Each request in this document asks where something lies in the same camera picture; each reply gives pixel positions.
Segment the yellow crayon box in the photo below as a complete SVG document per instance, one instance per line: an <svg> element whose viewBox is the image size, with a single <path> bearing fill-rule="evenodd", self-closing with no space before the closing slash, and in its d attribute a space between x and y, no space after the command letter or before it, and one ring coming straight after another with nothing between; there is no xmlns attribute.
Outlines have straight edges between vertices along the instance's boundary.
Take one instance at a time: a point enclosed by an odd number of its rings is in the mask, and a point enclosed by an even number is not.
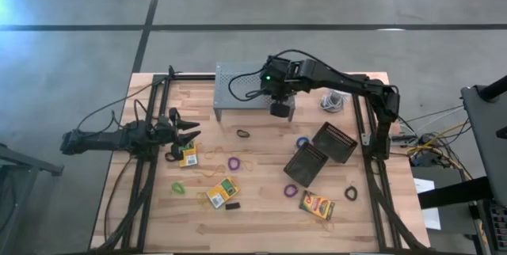
<svg viewBox="0 0 507 255"><path fill-rule="evenodd" d="M219 208L223 203L227 202L232 196L239 192L239 188L232 181L232 177L227 177L218 185L206 192L213 207Z"/></svg>
<svg viewBox="0 0 507 255"><path fill-rule="evenodd" d="M313 192L304 191L299 208L308 211L325 220L330 220L333 214L334 202Z"/></svg>
<svg viewBox="0 0 507 255"><path fill-rule="evenodd" d="M197 165L197 147L193 141L190 141L182 148L183 159L179 161L180 167Z"/></svg>

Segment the black eraser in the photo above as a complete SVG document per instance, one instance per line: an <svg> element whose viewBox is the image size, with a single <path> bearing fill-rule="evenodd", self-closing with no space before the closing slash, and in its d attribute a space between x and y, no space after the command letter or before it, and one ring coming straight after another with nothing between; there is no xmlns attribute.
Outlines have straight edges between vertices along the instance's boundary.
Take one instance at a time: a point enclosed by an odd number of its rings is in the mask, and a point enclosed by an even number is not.
<svg viewBox="0 0 507 255"><path fill-rule="evenodd" d="M225 205L225 209L226 210L236 209L236 208L240 208L239 203L233 203L233 204L226 204Z"/></svg>

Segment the purple rubber band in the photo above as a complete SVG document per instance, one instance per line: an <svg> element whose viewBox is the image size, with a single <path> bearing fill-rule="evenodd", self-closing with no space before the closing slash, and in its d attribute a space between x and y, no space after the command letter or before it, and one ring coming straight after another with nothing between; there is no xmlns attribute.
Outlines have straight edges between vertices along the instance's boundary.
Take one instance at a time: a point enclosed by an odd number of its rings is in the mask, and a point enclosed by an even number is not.
<svg viewBox="0 0 507 255"><path fill-rule="evenodd" d="M235 167L232 166L232 162L236 161L237 165ZM229 166L229 170L231 171L235 171L237 169L239 169L239 159L237 159L236 157L231 157L229 158L229 162L227 163L227 165Z"/></svg>
<svg viewBox="0 0 507 255"><path fill-rule="evenodd" d="M293 192L293 193L288 193L288 190L289 190L290 188L293 188L293 189L294 189L294 192ZM298 187L296 187L294 184L290 184L290 185L286 185L286 186L285 186L285 189L284 189L284 195L285 195L286 197L293 197L293 196L295 196L295 195L297 195L297 194L298 194Z"/></svg>

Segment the green rubber band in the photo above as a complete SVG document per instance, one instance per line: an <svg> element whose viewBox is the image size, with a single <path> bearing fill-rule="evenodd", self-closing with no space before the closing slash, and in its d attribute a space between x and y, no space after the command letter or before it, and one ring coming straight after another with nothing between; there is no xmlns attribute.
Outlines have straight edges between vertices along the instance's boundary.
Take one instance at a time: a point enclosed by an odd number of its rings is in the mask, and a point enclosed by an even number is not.
<svg viewBox="0 0 507 255"><path fill-rule="evenodd" d="M185 188L183 188L183 185L181 183L174 182L171 185L171 189L173 189L173 191L175 191L176 193L179 193L180 195L185 194Z"/></svg>

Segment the black tray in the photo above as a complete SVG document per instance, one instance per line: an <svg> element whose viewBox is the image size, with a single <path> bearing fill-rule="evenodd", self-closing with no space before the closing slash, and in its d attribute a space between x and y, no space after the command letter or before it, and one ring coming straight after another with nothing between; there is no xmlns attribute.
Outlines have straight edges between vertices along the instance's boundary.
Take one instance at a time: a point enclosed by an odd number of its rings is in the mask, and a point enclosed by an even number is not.
<svg viewBox="0 0 507 255"><path fill-rule="evenodd" d="M328 122L322 125L311 141L317 149L339 163L346 163L357 146L356 140Z"/></svg>
<svg viewBox="0 0 507 255"><path fill-rule="evenodd" d="M326 164L327 156L308 142L303 143L285 166L284 172L305 188Z"/></svg>

